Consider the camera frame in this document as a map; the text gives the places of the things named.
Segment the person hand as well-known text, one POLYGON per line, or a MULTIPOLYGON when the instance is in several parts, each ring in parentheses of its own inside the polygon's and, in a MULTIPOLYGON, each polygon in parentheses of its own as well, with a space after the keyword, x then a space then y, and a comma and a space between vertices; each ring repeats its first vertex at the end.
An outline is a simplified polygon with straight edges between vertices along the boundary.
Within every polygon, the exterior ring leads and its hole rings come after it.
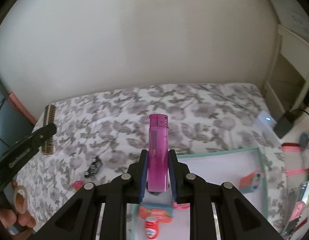
MULTIPOLYGON (((16 180, 12 179, 11 181, 12 189, 18 186, 16 180)), ((0 221, 4 228, 7 230, 9 227, 14 226, 17 222, 20 226, 25 226, 26 229, 23 232, 20 232, 16 235, 12 235, 10 232, 10 236, 12 239, 28 239, 32 233, 33 228, 36 226, 35 219, 31 216, 29 211, 27 210, 26 213, 20 214, 15 210, 0 208, 0 221)))

